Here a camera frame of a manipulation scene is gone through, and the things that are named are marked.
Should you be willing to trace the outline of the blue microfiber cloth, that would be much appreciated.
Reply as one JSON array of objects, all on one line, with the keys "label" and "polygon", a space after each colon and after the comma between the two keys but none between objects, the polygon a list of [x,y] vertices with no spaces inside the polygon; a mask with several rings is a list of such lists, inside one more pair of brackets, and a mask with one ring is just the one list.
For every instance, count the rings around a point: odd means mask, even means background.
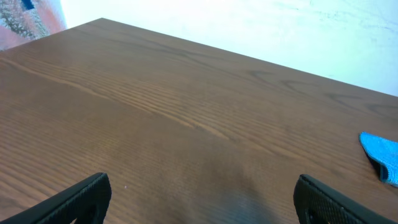
[{"label": "blue microfiber cloth", "polygon": [[381,182],[397,187],[397,142],[362,132],[359,141]]}]

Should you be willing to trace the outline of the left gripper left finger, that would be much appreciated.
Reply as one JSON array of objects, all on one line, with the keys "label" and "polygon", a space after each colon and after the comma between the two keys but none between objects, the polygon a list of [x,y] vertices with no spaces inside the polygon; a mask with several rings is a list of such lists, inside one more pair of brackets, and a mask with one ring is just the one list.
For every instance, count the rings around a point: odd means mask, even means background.
[{"label": "left gripper left finger", "polygon": [[111,196],[109,177],[99,172],[1,224],[103,223]]}]

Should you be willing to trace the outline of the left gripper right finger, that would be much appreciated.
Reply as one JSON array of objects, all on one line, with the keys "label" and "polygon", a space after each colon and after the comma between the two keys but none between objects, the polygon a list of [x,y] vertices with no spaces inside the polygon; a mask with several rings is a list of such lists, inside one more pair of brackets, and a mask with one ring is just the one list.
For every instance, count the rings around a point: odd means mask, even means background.
[{"label": "left gripper right finger", "polygon": [[395,224],[307,174],[295,185],[294,206],[301,224]]}]

